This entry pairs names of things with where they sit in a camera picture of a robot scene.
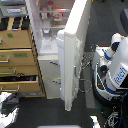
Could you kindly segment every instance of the door handle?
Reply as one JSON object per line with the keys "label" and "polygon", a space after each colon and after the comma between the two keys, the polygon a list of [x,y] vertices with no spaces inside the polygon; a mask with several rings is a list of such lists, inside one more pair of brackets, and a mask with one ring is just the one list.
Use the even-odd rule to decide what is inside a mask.
{"label": "door handle", "polygon": [[3,90],[3,86],[1,87],[1,92],[18,92],[20,89],[20,86],[18,85],[16,90]]}
{"label": "door handle", "polygon": [[15,70],[14,70],[14,72],[3,72],[3,73],[0,73],[0,75],[13,75],[13,74],[16,74]]}
{"label": "door handle", "polygon": [[5,60],[5,61],[0,61],[0,63],[8,63],[9,59]]}

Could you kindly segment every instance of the sticker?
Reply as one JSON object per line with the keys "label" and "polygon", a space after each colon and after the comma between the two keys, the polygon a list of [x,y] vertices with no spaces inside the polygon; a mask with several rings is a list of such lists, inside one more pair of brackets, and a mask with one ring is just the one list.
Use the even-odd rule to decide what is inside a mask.
{"label": "sticker", "polygon": [[1,57],[6,57],[5,55],[0,55]]}
{"label": "sticker", "polygon": [[7,33],[8,38],[14,38],[12,33]]}
{"label": "sticker", "polygon": [[15,58],[25,58],[28,57],[27,53],[13,53]]}

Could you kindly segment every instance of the cabinet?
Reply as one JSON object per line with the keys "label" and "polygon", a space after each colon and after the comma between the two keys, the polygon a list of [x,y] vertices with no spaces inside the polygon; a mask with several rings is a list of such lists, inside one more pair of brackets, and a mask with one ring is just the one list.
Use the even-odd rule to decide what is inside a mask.
{"label": "cabinet", "polygon": [[[2,30],[3,22],[0,23],[0,92],[45,96],[30,26],[23,29],[26,19],[16,19],[8,18],[6,30]],[[19,28],[12,30],[15,21]]]}

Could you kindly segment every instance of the refrigerator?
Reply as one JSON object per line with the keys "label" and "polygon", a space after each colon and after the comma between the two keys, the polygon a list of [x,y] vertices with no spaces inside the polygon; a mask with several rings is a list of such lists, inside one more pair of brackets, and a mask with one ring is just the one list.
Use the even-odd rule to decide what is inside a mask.
{"label": "refrigerator", "polygon": [[77,98],[91,0],[26,0],[47,99]]}

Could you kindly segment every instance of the dark floor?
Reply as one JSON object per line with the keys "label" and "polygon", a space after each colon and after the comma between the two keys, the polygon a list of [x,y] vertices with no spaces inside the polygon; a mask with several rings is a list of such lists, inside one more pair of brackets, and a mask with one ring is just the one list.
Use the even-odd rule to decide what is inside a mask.
{"label": "dark floor", "polygon": [[[106,0],[104,3],[94,0],[85,52],[91,51],[92,44],[109,46],[114,33],[118,32],[126,36],[121,26],[120,12],[127,7],[128,0],[125,2]],[[98,117],[101,128],[103,128],[105,119],[101,111],[87,108],[86,98],[84,93],[79,92],[70,112],[64,110],[64,102],[60,99],[23,98],[20,100],[17,121],[11,128],[37,128],[43,125],[79,125],[83,128],[92,128],[91,115]]]}
{"label": "dark floor", "polygon": [[86,52],[91,52],[92,44],[110,46],[111,37],[115,33],[127,35],[120,22],[121,10],[128,7],[128,0],[124,1],[106,0],[105,3],[99,3],[94,0],[85,44]]}

